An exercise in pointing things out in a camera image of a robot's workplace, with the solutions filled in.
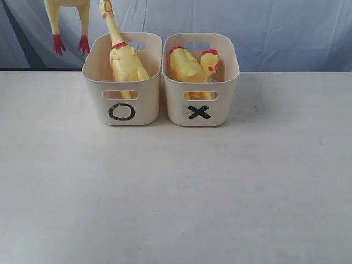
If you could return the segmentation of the cream bin marked X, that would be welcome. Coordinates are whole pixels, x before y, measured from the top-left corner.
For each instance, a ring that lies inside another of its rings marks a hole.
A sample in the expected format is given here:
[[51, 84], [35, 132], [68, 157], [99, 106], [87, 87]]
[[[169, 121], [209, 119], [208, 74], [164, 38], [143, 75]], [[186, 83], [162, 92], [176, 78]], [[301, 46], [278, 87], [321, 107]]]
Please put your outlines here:
[[[216, 49], [221, 60], [221, 82], [178, 82], [168, 73], [169, 51], [184, 46], [200, 63], [205, 50]], [[229, 116], [239, 76], [239, 64], [232, 41], [215, 33], [179, 33], [164, 43], [163, 68], [167, 111], [170, 120], [184, 127], [215, 127]]]

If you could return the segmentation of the small yellow rubber chicken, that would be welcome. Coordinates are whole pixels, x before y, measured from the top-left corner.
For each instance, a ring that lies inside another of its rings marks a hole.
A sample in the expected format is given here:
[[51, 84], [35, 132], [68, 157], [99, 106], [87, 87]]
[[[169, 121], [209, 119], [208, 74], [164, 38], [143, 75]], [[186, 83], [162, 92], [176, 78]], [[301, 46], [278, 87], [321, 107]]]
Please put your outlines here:
[[200, 58], [208, 82], [218, 83], [222, 81], [220, 73], [221, 60], [216, 49], [205, 50]]

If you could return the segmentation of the cream bin marked O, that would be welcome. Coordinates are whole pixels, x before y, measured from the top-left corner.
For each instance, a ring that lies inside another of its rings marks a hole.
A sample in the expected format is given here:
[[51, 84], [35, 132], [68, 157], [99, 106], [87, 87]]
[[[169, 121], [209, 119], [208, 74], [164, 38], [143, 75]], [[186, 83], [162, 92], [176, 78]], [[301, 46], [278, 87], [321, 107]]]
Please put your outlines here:
[[148, 32], [123, 32], [126, 42], [142, 42], [137, 54], [150, 78], [137, 82], [116, 82], [109, 65], [111, 38], [100, 36], [92, 45], [82, 74], [99, 120], [107, 125], [146, 125], [159, 113], [162, 39]]

